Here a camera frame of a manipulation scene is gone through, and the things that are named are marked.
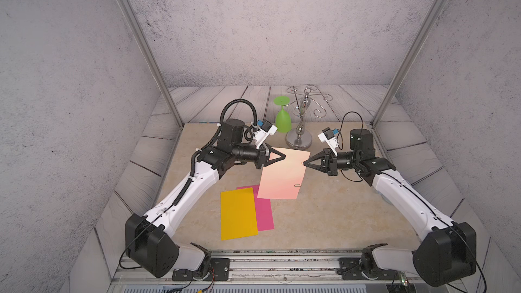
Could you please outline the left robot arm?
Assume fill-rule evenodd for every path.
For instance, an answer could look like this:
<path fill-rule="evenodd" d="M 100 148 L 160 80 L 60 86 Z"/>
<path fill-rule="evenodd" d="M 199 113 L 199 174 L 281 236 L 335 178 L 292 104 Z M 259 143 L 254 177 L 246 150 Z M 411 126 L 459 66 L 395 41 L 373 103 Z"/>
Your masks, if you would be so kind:
<path fill-rule="evenodd" d="M 190 171 L 154 208 L 127 219 L 124 255 L 156 278 L 171 269 L 190 271 L 199 278 L 210 269 L 211 253 L 197 244 L 177 244 L 173 240 L 179 225 L 195 203 L 235 165 L 251 162 L 256 169 L 285 159 L 265 141 L 277 127 L 268 121 L 252 127 L 252 140 L 244 141 L 249 128 L 238 119 L 218 124 L 209 142 L 191 156 Z"/>

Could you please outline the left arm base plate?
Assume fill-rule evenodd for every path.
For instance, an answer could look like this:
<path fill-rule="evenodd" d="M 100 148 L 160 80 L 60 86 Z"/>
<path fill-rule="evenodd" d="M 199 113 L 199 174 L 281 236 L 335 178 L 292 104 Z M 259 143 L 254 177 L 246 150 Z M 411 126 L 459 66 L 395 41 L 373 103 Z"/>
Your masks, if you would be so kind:
<path fill-rule="evenodd" d="M 187 269 L 174 270 L 172 273 L 173 282 L 227 282 L 229 280 L 231 260 L 228 258 L 206 259 L 202 266 L 196 271 Z"/>

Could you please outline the magenta paper sheet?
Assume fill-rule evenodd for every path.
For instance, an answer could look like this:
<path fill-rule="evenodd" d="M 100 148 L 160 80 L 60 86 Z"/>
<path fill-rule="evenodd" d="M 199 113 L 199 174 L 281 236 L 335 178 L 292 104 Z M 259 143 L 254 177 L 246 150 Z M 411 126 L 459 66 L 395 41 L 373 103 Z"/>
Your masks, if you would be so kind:
<path fill-rule="evenodd" d="M 246 187 L 237 187 L 237 190 L 251 188 L 255 198 L 256 222 L 257 229 L 261 231 L 269 231 L 275 229 L 271 200 L 259 197 L 259 185 Z"/>

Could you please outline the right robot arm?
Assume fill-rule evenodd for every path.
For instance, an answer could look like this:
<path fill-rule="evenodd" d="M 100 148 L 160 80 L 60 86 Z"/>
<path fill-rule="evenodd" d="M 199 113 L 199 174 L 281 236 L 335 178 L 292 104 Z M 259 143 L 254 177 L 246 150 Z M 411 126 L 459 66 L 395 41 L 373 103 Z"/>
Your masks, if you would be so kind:
<path fill-rule="evenodd" d="M 390 161 L 378 157 L 369 130 L 350 132 L 350 151 L 338 150 L 340 135 L 338 129 L 323 129 L 318 138 L 327 148 L 304 161 L 304 166 L 328 176 L 354 170 L 407 219 L 420 240 L 415 250 L 391 248 L 387 244 L 364 248 L 359 268 L 365 278 L 376 280 L 385 271 L 397 271 L 418 275 L 426 284 L 439 287 L 482 272 L 476 258 L 477 235 L 471 225 L 455 222 L 439 211 Z"/>

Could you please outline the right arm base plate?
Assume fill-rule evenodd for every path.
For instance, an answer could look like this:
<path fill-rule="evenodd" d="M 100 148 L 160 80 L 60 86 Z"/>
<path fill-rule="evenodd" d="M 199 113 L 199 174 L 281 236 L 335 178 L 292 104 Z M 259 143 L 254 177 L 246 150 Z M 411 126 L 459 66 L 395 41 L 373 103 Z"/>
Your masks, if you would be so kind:
<path fill-rule="evenodd" d="M 356 280 L 370 280 L 370 281 L 398 281 L 399 273 L 392 270 L 378 270 L 376 274 L 369 275 L 368 271 L 362 270 L 361 258 L 340 258 L 339 268 L 336 273 L 340 275 L 342 280 L 356 281 Z"/>

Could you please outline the salmon pink paper sheet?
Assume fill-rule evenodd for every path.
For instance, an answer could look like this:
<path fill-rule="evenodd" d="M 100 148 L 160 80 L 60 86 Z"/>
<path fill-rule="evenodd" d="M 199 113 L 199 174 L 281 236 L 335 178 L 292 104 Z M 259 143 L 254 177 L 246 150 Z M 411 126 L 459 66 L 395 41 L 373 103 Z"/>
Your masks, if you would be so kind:
<path fill-rule="evenodd" d="M 302 184 L 306 167 L 303 162 L 311 153 L 276 147 L 278 151 L 286 155 L 284 161 L 280 161 L 268 167 L 263 167 L 259 197 L 264 199 L 297 199 L 300 188 L 295 184 Z"/>

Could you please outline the yellow paper sheet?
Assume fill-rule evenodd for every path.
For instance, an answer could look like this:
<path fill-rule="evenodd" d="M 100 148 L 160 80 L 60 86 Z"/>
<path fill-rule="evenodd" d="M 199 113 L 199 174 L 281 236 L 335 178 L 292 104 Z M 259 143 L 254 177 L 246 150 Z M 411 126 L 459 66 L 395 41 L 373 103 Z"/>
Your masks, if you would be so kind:
<path fill-rule="evenodd" d="M 221 239 L 258 235 L 253 188 L 221 192 Z"/>

